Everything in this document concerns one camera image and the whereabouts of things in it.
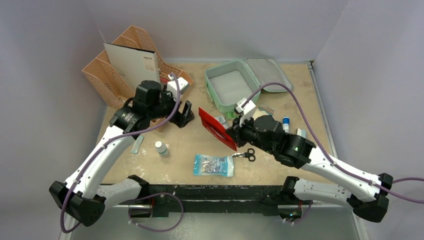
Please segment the red first aid pouch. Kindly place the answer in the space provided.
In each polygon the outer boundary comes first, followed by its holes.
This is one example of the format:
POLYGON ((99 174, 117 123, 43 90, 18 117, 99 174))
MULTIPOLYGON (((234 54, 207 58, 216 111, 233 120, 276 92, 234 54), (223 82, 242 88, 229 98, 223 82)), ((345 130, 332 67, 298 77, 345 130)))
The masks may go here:
POLYGON ((225 144, 230 149, 236 151, 237 145, 235 141, 226 133, 226 128, 208 112, 201 107, 198 108, 198 115, 202 126, 208 130, 215 138, 225 144))

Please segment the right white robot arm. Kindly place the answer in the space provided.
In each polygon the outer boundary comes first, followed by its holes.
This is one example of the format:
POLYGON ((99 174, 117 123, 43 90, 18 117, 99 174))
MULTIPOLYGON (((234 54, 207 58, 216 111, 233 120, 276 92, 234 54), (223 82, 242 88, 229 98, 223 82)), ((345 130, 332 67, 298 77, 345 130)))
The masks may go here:
POLYGON ((388 194, 376 185, 390 189, 393 183, 391 175, 367 173, 333 156, 326 156, 312 141, 285 132, 282 123, 270 115, 244 122, 236 118, 225 132, 237 147, 250 144, 274 156, 286 167, 311 172, 331 181, 327 184, 288 176, 280 191, 284 202, 331 203, 350 208, 356 216, 373 223, 380 223, 386 215, 388 194))

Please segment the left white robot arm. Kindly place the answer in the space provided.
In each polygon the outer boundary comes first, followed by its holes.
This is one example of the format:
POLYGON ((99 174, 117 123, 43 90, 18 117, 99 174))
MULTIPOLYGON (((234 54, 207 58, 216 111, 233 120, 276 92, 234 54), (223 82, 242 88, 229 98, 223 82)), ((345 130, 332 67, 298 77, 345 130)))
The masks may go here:
POLYGON ((182 112, 181 98, 190 84, 179 77, 165 86, 154 80, 144 80, 136 88, 135 96, 118 109, 83 164, 65 181, 54 181, 49 192, 61 216, 74 218, 78 225, 89 227, 97 222, 105 210, 126 201, 138 205, 149 199, 149 183, 131 175, 112 185, 102 186, 106 174, 121 154, 141 135, 161 126, 151 127, 151 121, 164 118, 183 128, 194 119, 192 104, 186 101, 182 112))

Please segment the clear bag of pads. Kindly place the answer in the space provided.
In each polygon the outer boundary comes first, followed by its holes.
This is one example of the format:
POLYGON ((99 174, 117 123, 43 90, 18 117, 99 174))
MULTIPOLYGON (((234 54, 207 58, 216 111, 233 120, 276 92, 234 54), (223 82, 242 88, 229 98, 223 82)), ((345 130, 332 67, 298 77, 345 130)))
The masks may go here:
POLYGON ((223 115, 216 116, 214 119, 217 120, 225 129, 231 127, 223 115))

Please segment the green pill pack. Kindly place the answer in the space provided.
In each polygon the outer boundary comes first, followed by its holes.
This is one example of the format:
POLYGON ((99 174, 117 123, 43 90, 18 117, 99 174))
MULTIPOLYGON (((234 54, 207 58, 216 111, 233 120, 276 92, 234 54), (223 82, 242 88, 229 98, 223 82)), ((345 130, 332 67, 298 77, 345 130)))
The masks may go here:
POLYGON ((235 112, 227 112, 224 114, 226 120, 234 120, 237 116, 238 115, 235 112))

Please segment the white gauze bag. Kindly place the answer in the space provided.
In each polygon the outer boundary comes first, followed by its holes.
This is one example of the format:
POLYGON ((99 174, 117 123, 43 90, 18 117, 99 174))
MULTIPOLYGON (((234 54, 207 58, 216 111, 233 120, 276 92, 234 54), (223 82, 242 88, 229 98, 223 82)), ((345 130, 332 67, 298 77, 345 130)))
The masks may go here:
POLYGON ((265 115, 273 116, 274 110, 268 107, 258 106, 253 114, 253 117, 258 118, 265 115))

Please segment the small white bottle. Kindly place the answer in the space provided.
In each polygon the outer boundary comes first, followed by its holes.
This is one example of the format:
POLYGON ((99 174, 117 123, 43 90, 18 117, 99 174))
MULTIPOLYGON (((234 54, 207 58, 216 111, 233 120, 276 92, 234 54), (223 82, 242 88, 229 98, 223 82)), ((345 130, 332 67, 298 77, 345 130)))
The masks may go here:
POLYGON ((169 154, 169 150, 168 147, 166 146, 165 143, 161 142, 161 141, 156 141, 155 144, 155 149, 157 151, 157 153, 161 156, 161 157, 166 157, 169 154))

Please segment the blue capped white bottle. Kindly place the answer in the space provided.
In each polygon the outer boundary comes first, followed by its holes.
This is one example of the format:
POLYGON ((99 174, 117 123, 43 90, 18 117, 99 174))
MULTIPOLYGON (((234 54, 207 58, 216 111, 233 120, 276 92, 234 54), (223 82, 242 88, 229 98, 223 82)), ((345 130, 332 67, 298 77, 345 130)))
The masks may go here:
POLYGON ((282 128, 286 133, 290 132, 290 118, 288 116, 282 118, 282 128))

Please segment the bandage strip left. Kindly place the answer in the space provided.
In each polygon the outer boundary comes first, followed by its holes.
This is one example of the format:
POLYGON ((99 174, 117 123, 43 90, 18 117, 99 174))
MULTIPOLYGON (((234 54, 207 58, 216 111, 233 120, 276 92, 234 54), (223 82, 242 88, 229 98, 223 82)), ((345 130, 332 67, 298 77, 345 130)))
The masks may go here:
POLYGON ((139 135, 135 139, 135 142, 134 142, 134 144, 133 144, 133 146, 131 148, 131 153, 132 154, 135 154, 135 155, 138 154, 139 148, 140 148, 141 144, 143 143, 143 140, 144 140, 144 136, 143 135, 139 135))

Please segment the blue gauze packet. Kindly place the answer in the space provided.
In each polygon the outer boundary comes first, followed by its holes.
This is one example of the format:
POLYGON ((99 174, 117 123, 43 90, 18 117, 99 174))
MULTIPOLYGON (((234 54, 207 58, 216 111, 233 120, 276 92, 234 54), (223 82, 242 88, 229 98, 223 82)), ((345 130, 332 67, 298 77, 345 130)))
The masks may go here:
POLYGON ((193 174, 195 176, 234 176, 234 161, 232 156, 210 156, 197 154, 194 158, 193 174))

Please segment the mint green open case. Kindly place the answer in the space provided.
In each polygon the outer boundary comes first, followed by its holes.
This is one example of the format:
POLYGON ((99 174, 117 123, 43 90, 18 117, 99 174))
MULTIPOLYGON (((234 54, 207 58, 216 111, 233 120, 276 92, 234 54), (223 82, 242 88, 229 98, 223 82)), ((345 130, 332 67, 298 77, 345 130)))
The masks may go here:
POLYGON ((239 100, 248 98, 262 85, 274 82, 294 89, 280 65, 272 58, 248 57, 205 71, 206 91, 222 114, 233 111, 239 100))

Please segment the white booklet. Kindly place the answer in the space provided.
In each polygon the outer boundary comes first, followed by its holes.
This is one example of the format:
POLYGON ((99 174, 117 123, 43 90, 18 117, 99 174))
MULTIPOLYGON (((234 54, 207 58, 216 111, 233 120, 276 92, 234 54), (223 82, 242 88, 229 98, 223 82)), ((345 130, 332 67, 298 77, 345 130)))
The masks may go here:
POLYGON ((112 43, 104 43, 112 67, 135 90, 143 81, 160 82, 157 53, 112 43))

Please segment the black handled scissors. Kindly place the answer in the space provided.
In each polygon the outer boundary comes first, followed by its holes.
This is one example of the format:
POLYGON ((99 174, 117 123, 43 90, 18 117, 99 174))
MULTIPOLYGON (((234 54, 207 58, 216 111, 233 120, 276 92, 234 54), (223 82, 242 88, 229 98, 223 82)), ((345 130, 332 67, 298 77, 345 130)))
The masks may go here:
POLYGON ((237 152, 231 155, 233 158, 246 158, 249 162, 254 162, 256 160, 255 150, 253 148, 248 148, 245 152, 237 152))

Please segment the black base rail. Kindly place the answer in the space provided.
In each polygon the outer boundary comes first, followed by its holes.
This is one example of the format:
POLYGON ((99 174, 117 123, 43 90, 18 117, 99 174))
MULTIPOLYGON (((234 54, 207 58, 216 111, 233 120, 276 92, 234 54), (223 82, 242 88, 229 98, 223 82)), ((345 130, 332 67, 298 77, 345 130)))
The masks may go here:
POLYGON ((299 200, 281 185, 151 184, 129 205, 152 206, 154 217, 170 213, 261 214, 300 218, 310 201, 299 200))

